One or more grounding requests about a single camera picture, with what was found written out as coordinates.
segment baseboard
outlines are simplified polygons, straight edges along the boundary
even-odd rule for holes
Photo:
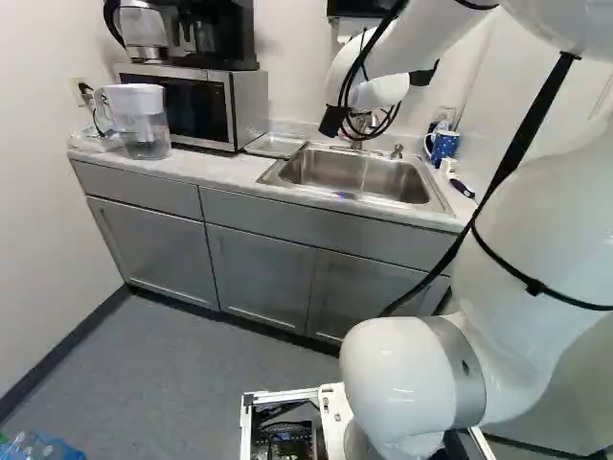
[[[6,395],[0,398],[0,425],[12,414],[15,408],[42,383],[56,367],[87,338],[110,314],[117,310],[130,295],[127,285],[121,286],[104,302],[91,312],[79,325],[66,335],[54,349],[41,359]]]
[[[297,335],[295,333],[282,331],[272,326],[267,326],[262,323],[250,321],[249,319],[234,316],[233,314],[226,313],[225,311],[208,310],[203,307],[189,304],[182,300],[172,299],[164,294],[158,294],[157,292],[151,292],[150,290],[142,289],[140,287],[132,286],[130,287],[130,289],[132,290],[132,293],[134,295],[138,295],[158,304],[163,304],[166,307],[191,313],[196,316],[209,319],[211,321],[218,321],[230,324],[232,326],[236,326],[252,333],[266,335],[267,337],[272,337],[283,342],[291,343],[292,345],[307,348],[309,350],[312,350],[313,352],[322,353],[331,357],[338,357],[338,354],[340,352],[340,347],[338,346],[320,342],[318,340],[315,340],[310,337],[305,337],[303,335]]]

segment drawer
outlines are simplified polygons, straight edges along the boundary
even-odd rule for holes
[[[456,236],[201,187],[207,222],[429,271]]]
[[[88,195],[203,220],[198,190],[194,185],[82,161],[73,160],[71,163]]]

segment electrical outlet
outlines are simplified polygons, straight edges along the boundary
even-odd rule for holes
[[[437,123],[442,120],[447,120],[453,127],[456,124],[456,107],[447,107],[445,105],[439,105],[434,109],[432,114],[432,123]]]
[[[68,79],[68,84],[70,85],[70,91],[73,93],[73,98],[79,107],[86,107],[87,102],[83,98],[83,94],[80,91],[79,83],[87,84],[85,81],[85,77],[72,77]]]

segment cabinet door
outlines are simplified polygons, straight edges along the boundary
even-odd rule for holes
[[[410,268],[320,251],[308,312],[308,335],[340,343],[353,326],[376,317],[424,275]],[[448,279],[440,277],[395,314],[431,314],[448,286]]]
[[[124,279],[218,310],[204,223],[88,197]]]
[[[221,309],[305,332],[315,249],[207,224]]]

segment metal tray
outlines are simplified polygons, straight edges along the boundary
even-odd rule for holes
[[[244,149],[254,155],[285,159],[300,150],[307,140],[306,136],[270,131],[247,144]]]

